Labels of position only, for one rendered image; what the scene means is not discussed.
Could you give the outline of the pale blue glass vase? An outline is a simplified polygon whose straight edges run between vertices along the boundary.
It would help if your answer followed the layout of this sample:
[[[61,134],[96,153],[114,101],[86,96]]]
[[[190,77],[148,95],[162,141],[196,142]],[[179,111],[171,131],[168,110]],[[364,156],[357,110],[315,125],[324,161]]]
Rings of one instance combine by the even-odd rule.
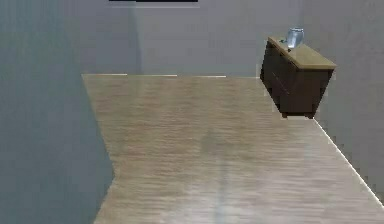
[[[287,47],[289,49],[296,48],[298,45],[300,45],[304,38],[304,29],[303,28],[290,28],[287,37]]]

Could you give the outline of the dark brown wooden cabinet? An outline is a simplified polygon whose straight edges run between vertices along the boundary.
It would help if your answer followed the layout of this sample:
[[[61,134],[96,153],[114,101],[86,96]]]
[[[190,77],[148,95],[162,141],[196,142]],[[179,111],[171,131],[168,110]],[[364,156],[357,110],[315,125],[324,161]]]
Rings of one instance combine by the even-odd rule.
[[[283,116],[313,119],[337,65],[305,44],[289,49],[269,36],[260,79]]]

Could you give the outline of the black framed wall picture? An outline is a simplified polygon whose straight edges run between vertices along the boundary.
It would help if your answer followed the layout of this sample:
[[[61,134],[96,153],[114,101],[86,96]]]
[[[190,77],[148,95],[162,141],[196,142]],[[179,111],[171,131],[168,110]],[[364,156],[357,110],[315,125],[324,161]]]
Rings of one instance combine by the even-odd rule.
[[[112,2],[138,2],[138,3],[197,3],[200,0],[108,0]]]

